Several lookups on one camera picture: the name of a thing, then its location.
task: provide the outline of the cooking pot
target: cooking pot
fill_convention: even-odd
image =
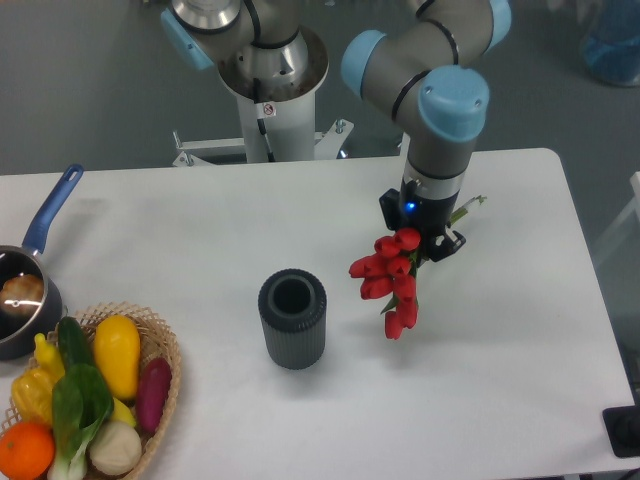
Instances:
[[[62,174],[31,221],[22,247],[0,245],[0,360],[32,352],[33,337],[53,330],[62,317],[60,291],[38,257],[51,222],[83,172],[74,164]]]

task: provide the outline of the red tulip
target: red tulip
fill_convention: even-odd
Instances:
[[[418,321],[418,304],[415,300],[413,302],[400,302],[396,310],[402,325],[409,329],[415,327]]]
[[[393,285],[393,293],[401,302],[415,302],[416,278],[413,275],[396,278]]]
[[[400,250],[415,250],[420,246],[421,240],[420,232],[415,228],[401,228],[393,236],[393,241]]]
[[[396,312],[391,310],[384,314],[384,334],[389,340],[399,339],[403,328]]]
[[[393,280],[387,275],[384,277],[365,278],[360,287],[360,296],[363,300],[382,298],[393,291]]]
[[[400,253],[400,247],[395,243],[393,237],[390,236],[376,240],[376,243],[373,244],[373,248],[384,258],[393,258]]]
[[[402,255],[392,258],[387,263],[387,273],[392,277],[402,277],[411,271],[411,261]]]
[[[366,278],[386,276],[387,261],[388,260],[379,253],[368,256],[364,263],[364,276]]]
[[[360,260],[356,260],[351,264],[351,267],[349,267],[349,275],[351,275],[351,278],[365,277],[364,270],[367,258],[368,257],[361,258]]]

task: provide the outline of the orange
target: orange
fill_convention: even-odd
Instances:
[[[55,454],[51,431],[33,422],[16,423],[0,438],[0,472],[11,480],[34,480]]]

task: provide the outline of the purple eggplant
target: purple eggplant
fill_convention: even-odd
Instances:
[[[171,385],[171,367],[164,358],[151,360],[142,371],[136,398],[136,417],[143,430],[156,433]]]

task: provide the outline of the wicker basket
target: wicker basket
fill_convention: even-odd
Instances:
[[[82,326],[89,343],[93,344],[95,330],[98,324],[105,318],[116,314],[129,317],[138,327],[141,340],[140,371],[142,371],[142,369],[154,358],[163,357],[169,363],[172,375],[169,395],[164,405],[162,420],[160,421],[158,430],[154,435],[149,435],[142,432],[139,428],[137,429],[140,434],[140,438],[142,439],[142,458],[140,458],[138,465],[136,465],[136,467],[128,474],[118,477],[126,480],[133,480],[137,479],[146,469],[147,465],[149,465],[149,462],[157,450],[158,445],[169,426],[169,422],[171,421],[171,416],[176,408],[176,401],[180,390],[181,357],[176,336],[173,334],[167,323],[149,308],[129,303],[101,303],[95,307],[89,307],[87,310],[76,312],[75,318]],[[47,341],[57,345],[57,333],[49,332],[47,335]],[[37,366],[38,363],[35,358],[30,358],[27,369]],[[9,399],[9,404],[10,407],[5,412],[6,419],[2,422],[2,431],[0,436],[2,436],[8,428],[21,420],[20,414],[15,408],[12,399]],[[85,476],[85,480],[112,480],[113,478],[114,477],[108,477],[98,472],[91,466],[89,466],[89,471]]]

